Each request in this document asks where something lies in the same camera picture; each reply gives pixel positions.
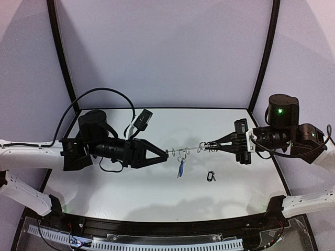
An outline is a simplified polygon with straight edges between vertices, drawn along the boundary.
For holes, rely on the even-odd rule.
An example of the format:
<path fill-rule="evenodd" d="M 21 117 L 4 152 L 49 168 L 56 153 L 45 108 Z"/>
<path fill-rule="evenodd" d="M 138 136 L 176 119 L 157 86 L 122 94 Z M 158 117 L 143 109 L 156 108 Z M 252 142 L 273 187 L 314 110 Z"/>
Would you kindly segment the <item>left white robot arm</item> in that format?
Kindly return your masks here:
<path fill-rule="evenodd" d="M 135 169 L 168 160 L 168 153 L 136 135 L 148 126 L 152 112 L 143 110 L 121 139 L 107 123 L 107 114 L 92 110 L 78 118 L 79 132 L 74 138 L 63 138 L 46 144 L 1 141 L 1 195 L 35 211 L 41 217 L 61 218 L 60 200 L 39 192 L 13 176 L 12 168 L 82 170 L 101 157 Z"/>

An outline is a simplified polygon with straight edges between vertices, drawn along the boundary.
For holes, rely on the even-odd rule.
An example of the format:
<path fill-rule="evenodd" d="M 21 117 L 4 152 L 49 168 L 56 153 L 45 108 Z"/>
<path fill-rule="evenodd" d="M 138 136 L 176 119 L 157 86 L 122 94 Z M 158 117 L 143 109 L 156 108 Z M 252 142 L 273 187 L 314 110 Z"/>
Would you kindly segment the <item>metal ring disc with keyrings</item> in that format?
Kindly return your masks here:
<path fill-rule="evenodd" d="M 218 143 L 215 143 L 214 141 L 210 142 L 200 142 L 197 146 L 193 147 L 183 147 L 183 148 L 170 148 L 166 149 L 165 152 L 168 155 L 168 157 L 175 157 L 178 162 L 184 162 L 186 161 L 186 158 L 190 155 L 192 151 L 195 151 L 196 153 L 201 152 L 215 152 L 217 151 L 217 147 L 220 145 Z"/>

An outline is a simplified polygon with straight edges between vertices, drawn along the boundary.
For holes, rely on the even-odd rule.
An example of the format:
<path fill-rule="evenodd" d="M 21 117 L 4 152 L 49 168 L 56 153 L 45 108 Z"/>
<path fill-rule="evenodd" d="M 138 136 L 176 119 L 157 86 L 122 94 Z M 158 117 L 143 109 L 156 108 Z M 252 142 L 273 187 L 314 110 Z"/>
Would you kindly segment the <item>blue tag key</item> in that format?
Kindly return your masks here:
<path fill-rule="evenodd" d="M 179 162 L 177 178 L 181 178 L 183 176 L 183 173 L 184 173 L 184 164 L 186 162 L 186 156 L 178 157 L 177 161 Z"/>

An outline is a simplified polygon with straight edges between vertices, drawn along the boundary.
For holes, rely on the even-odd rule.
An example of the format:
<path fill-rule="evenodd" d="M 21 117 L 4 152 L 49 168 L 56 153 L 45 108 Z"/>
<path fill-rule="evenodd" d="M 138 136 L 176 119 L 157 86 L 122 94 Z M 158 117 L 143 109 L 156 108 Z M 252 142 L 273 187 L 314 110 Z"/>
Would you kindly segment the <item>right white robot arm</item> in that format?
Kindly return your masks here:
<path fill-rule="evenodd" d="M 271 156 L 298 158 L 334 173 L 332 128 L 327 132 L 310 123 L 299 124 L 296 97 L 274 94 L 265 111 L 266 126 L 249 128 L 246 119 L 234 122 L 234 131 L 215 141 L 205 142 L 208 151 L 232 153 L 240 164 L 251 163 L 251 154 L 268 152 Z M 284 218 L 334 209 L 334 188 L 300 196 L 276 196 L 269 206 Z"/>

